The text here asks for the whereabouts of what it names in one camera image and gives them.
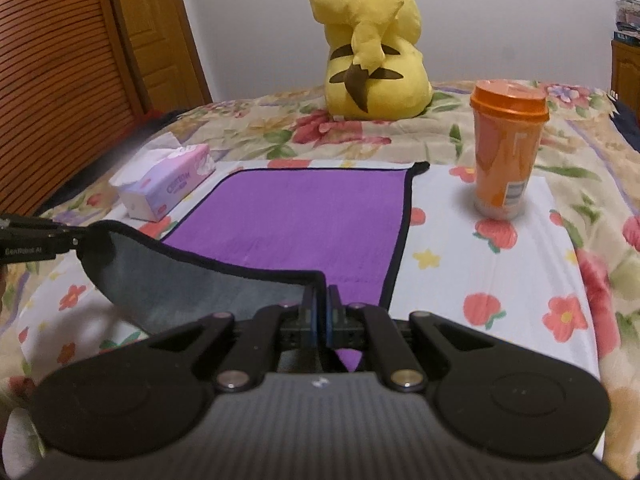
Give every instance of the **plush toy body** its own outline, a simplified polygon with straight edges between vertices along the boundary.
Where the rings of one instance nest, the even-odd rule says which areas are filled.
[[[415,0],[309,0],[330,54],[324,82],[329,113],[350,119],[415,117],[433,89],[415,43]]]

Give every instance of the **orange cup lid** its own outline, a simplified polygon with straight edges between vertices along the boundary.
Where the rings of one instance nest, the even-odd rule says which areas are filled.
[[[544,91],[505,79],[478,81],[471,94],[471,106],[478,112],[511,121],[549,120]]]

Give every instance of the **barcode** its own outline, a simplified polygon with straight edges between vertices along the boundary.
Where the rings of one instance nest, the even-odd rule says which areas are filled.
[[[507,192],[504,194],[504,206],[516,205],[524,192],[524,188],[527,185],[527,181],[522,182],[510,182],[507,184]]]

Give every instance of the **white wall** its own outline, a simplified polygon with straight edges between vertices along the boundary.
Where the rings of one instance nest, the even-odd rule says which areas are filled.
[[[616,0],[417,0],[432,81],[608,88]],[[308,0],[184,0],[214,100],[321,84],[328,47]]]

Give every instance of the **wooden nightstand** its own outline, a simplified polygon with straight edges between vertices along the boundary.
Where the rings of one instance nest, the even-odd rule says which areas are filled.
[[[640,120],[640,47],[612,41],[611,89]]]

